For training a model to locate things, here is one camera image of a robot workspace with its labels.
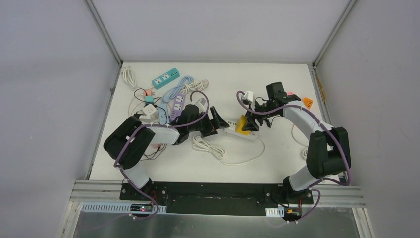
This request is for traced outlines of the orange power strip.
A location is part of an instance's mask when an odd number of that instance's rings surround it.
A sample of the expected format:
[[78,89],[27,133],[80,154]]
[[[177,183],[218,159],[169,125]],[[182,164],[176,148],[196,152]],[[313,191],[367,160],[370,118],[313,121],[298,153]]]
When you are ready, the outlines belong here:
[[312,105],[313,105],[313,103],[314,103],[314,101],[313,101],[312,99],[307,98],[307,97],[304,97],[304,98],[303,98],[303,100],[302,100],[302,102],[303,102],[303,104],[306,106],[306,108],[307,108],[308,110],[310,110],[310,109],[311,109],[311,107],[312,107]]

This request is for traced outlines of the teal plug adapter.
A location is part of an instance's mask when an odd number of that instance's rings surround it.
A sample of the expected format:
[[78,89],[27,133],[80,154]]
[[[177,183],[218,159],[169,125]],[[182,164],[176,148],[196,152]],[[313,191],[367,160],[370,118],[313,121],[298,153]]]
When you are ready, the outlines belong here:
[[146,104],[152,104],[154,102],[153,96],[145,96],[144,101]]

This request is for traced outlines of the white cube socket adapter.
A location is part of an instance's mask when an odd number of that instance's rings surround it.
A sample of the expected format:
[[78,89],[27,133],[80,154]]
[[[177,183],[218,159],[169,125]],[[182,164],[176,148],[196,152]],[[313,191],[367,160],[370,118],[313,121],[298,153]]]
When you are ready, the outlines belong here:
[[156,120],[158,118],[158,110],[153,104],[147,104],[142,108],[144,115],[149,116],[151,120]]

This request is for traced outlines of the white usb power strip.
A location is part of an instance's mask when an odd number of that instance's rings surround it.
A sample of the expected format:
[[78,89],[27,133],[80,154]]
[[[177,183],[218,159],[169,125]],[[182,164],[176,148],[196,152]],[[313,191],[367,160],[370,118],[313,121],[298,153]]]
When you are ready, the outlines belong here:
[[223,129],[223,132],[228,134],[228,135],[237,136],[237,137],[247,139],[247,140],[250,140],[250,141],[255,141],[258,138],[258,133],[255,133],[253,131],[237,132],[235,122],[228,120],[227,123],[228,123],[229,127]]

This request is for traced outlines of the yellow pink cube socket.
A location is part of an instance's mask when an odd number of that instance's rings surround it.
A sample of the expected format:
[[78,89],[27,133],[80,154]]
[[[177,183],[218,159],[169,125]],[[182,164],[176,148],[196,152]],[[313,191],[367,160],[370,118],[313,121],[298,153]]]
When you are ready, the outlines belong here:
[[249,130],[243,130],[243,127],[246,124],[246,117],[244,115],[241,115],[238,119],[238,121],[235,124],[235,132],[241,135],[249,135],[251,132]]

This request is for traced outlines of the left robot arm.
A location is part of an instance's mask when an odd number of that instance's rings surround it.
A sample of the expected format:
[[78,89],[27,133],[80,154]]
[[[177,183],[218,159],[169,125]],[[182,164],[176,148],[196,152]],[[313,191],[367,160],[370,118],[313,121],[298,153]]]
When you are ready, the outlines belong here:
[[103,148],[133,186],[132,194],[138,200],[146,200],[151,194],[151,178],[140,162],[147,148],[152,144],[179,145],[191,132],[198,131],[201,137],[208,137],[229,127],[215,107],[210,107],[210,112],[212,118],[198,106],[188,104],[167,125],[146,124],[130,116],[105,140]]

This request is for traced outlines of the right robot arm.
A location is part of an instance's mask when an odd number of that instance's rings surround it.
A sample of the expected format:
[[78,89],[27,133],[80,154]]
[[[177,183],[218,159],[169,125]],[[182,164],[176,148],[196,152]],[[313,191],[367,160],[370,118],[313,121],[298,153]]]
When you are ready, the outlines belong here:
[[268,99],[256,102],[249,91],[237,91],[238,103],[246,110],[237,128],[258,131],[265,119],[281,116],[289,120],[308,140],[306,164],[287,176],[280,191],[282,199],[294,203],[301,193],[322,180],[349,186],[351,155],[348,132],[321,121],[295,94],[288,94],[281,82],[266,86]]

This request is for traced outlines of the purple power strip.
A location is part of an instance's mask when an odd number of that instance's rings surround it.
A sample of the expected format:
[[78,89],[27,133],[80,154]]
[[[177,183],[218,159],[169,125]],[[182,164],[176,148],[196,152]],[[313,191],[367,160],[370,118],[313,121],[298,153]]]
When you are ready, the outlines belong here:
[[169,121],[174,121],[178,116],[181,115],[181,112],[184,108],[186,96],[185,94],[177,94],[174,98],[174,104],[171,109],[169,116]]

